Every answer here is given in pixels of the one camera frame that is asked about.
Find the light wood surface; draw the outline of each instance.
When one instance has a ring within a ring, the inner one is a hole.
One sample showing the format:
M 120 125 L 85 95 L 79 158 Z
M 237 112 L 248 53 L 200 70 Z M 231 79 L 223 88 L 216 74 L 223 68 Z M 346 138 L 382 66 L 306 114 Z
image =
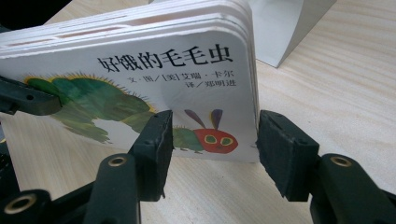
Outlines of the light wood surface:
M 74 0 L 49 22 L 146 4 Z M 257 62 L 261 109 L 284 114 L 320 144 L 354 158 L 396 193 L 396 1 L 338 0 L 275 69 Z M 120 152 L 92 147 L 34 116 L 1 114 L 22 189 L 58 198 L 93 181 Z M 144 223 L 311 223 L 260 164 L 173 158 L 166 198 L 142 203 Z

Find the board book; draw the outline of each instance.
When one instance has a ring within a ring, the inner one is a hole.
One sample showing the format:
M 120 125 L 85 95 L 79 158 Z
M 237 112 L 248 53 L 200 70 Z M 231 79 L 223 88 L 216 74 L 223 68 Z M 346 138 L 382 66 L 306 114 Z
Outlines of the board book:
M 240 0 L 166 1 L 0 34 L 0 76 L 59 96 L 43 117 L 128 150 L 174 112 L 174 154 L 258 161 L 251 12 Z

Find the red caterpillar head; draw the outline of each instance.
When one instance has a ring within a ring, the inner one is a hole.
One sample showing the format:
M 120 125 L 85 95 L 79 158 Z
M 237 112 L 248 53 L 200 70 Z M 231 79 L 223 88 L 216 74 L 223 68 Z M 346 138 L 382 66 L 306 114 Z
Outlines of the red caterpillar head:
M 194 133 L 205 151 L 225 154 L 236 149 L 238 146 L 236 139 L 229 133 L 219 131 L 222 110 L 215 109 L 210 114 L 214 129 L 207 129 L 201 119 L 192 110 L 185 110 L 185 112 L 203 127 L 203 129 L 194 130 Z

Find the caterpillar eye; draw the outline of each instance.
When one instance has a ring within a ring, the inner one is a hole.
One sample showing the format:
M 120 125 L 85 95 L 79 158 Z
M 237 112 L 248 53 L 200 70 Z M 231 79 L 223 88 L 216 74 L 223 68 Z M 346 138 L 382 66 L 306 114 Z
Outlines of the caterpillar eye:
M 233 143 L 233 139 L 229 138 L 229 137 L 222 137 L 221 140 L 220 140 L 220 143 L 221 143 L 222 146 L 227 147 L 227 146 L 229 146 L 230 144 Z
M 215 136 L 208 134 L 205 136 L 205 142 L 208 144 L 216 144 L 218 140 L 216 139 Z

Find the caterpillar illustration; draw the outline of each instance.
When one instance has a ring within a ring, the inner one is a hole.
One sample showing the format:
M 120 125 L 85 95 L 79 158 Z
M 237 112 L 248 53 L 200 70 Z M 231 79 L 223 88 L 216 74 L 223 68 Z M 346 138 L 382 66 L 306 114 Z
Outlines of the caterpillar illustration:
M 94 120 L 123 122 L 135 132 L 141 133 L 156 112 L 144 97 L 129 93 L 107 78 L 69 74 L 48 78 L 28 77 L 25 82 L 38 90 L 59 96 L 63 108 L 51 116 L 59 120 L 68 131 L 100 143 L 109 143 L 110 139 L 106 130 L 95 126 Z M 219 130 L 222 110 L 215 109 L 211 113 L 214 129 L 207 129 L 193 111 L 185 112 L 202 129 L 174 127 L 175 147 L 197 153 L 203 150 L 229 153 L 237 147 L 238 143 L 232 135 Z

